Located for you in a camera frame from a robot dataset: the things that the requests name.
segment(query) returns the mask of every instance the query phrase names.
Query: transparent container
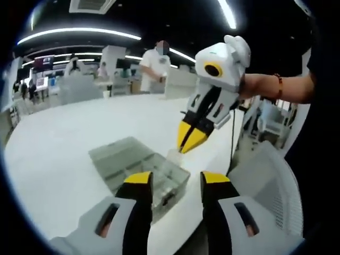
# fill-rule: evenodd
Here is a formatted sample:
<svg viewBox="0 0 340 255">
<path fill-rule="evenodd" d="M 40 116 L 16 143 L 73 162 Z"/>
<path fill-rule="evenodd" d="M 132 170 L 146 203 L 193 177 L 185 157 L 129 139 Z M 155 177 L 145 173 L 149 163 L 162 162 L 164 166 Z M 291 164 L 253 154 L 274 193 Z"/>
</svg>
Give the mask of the transparent container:
<svg viewBox="0 0 340 255">
<path fill-rule="evenodd" d="M 153 172 L 153 223 L 180 200 L 190 177 L 188 171 L 155 153 L 133 137 L 91 150 L 89 155 L 113 195 L 128 176 Z"/>
</svg>

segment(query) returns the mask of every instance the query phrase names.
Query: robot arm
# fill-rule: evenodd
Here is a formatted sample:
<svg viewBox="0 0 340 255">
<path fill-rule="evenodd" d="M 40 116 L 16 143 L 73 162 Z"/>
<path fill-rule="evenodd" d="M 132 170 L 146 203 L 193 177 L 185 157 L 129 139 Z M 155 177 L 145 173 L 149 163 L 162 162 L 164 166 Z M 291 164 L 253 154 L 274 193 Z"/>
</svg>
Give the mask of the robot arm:
<svg viewBox="0 0 340 255">
<path fill-rule="evenodd" d="M 250 65 L 250 48 L 240 36 L 225 36 L 196 54 L 199 84 L 190 97 L 177 139 L 179 152 L 186 153 L 205 142 L 214 129 L 220 129 L 237 106 L 239 87 Z"/>
</svg>

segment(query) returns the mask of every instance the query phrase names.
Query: air vent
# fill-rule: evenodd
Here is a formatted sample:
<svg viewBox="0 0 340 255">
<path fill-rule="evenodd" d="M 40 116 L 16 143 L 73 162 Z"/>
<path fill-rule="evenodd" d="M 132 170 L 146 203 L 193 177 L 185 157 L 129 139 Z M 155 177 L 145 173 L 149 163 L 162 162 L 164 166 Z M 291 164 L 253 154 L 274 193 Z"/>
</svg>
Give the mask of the air vent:
<svg viewBox="0 0 340 255">
<path fill-rule="evenodd" d="M 70 13 L 105 14 L 116 0 L 71 0 Z"/>
</svg>

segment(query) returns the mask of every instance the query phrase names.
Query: human arm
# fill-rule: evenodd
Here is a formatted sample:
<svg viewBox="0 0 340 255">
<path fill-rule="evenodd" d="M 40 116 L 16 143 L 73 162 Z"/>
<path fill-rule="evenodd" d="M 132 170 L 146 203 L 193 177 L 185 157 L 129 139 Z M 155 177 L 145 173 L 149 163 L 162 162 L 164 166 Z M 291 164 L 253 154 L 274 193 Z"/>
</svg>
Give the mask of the human arm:
<svg viewBox="0 0 340 255">
<path fill-rule="evenodd" d="M 279 92 L 279 80 L 274 75 L 246 74 L 241 84 L 241 98 L 263 96 L 277 98 Z M 278 99 L 291 103 L 310 103 L 315 87 L 316 79 L 312 73 L 303 77 L 282 78 L 282 94 Z"/>
</svg>

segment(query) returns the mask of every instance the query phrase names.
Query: table surface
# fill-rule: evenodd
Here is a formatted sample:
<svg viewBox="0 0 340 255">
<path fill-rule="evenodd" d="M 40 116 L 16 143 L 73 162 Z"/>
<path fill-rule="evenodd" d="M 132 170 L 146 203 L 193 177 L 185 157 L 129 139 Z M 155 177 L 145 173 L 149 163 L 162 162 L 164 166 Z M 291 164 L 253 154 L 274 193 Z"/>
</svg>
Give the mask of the table surface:
<svg viewBox="0 0 340 255">
<path fill-rule="evenodd" d="M 88 152 L 134 136 L 167 156 L 176 147 L 177 129 L 187 99 L 159 95 L 122 96 L 51 108 L 27 116 L 14 130 L 5 150 L 8 177 L 18 202 L 47 239 L 66 236 L 81 215 L 110 190 Z M 243 112 L 236 110 L 234 147 Z M 152 225 L 149 255 L 173 255 L 202 220 L 200 175 L 207 170 L 226 174 L 231 153 L 232 121 L 208 141 L 183 156 L 181 167 L 191 173 L 184 197 Z"/>
</svg>

